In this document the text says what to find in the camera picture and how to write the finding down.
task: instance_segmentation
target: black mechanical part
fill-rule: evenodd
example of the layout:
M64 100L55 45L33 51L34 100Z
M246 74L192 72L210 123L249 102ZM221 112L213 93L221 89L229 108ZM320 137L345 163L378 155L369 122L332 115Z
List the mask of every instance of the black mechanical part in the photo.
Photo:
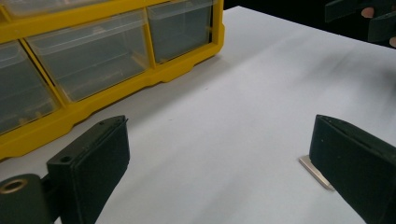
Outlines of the black mechanical part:
M317 115L309 157L367 223L396 223L395 147L343 120Z
M93 224L130 160L127 119L105 119L47 162L49 174L0 183L0 223Z
M396 14L392 12L395 5L396 0L335 0L325 6L325 21L334 21L373 7L375 17L370 20L367 40L380 42L396 36Z

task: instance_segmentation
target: yellow storage organizer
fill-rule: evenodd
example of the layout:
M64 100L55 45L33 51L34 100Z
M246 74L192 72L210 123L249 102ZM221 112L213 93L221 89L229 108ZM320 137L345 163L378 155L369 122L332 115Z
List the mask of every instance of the yellow storage organizer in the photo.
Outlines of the yellow storage organizer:
M189 72L223 45L223 0L35 1L0 0L0 160Z

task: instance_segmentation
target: white tabletop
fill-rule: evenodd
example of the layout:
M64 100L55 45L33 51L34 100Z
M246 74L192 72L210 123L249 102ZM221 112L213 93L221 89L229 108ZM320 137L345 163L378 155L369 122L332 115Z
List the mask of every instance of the white tabletop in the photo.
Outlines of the white tabletop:
M226 10L224 24L216 57L0 163L0 179L43 176L94 123L125 115L131 162L97 223L364 223L298 158L316 114L396 146L396 50L241 7Z

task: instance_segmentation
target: plastic drawer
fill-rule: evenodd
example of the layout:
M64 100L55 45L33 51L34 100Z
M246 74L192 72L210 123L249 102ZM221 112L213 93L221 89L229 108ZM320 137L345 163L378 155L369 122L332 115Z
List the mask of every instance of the plastic drawer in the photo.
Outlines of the plastic drawer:
M164 63L209 42L216 0L181 0L148 7L155 60Z
M15 17L27 17L105 1L107 0L2 0L1 3L9 14Z
M144 15L137 10L27 41L58 89L76 102L148 68Z
M17 41L0 45L0 133L57 108L45 83Z

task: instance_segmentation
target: yellow frame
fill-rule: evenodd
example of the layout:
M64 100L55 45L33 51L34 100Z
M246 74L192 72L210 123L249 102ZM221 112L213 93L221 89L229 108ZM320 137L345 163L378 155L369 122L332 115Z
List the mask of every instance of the yellow frame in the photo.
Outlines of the yellow frame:
M222 24L223 0L218 0L213 6L211 43L169 62L156 64L150 39L149 25L146 24L144 30L148 43L150 68L143 74L129 78L116 86L100 91L79 102L70 103L51 84L52 82L46 71L42 68L24 40L26 36L38 35L68 26L101 20L119 13L145 8L163 2L168 1L110 0L96 5L15 20L7 14L4 7L0 6L0 43L11 40L19 40L21 42L43 78L49 83L49 88L60 105L60 109L55 112L0 135L0 160L9 157L19 157L38 147L44 146L48 142L70 132L74 125L82 122L93 112L111 105L145 87L160 82L171 81L189 72L196 64L212 57L221 50L224 41L224 25Z

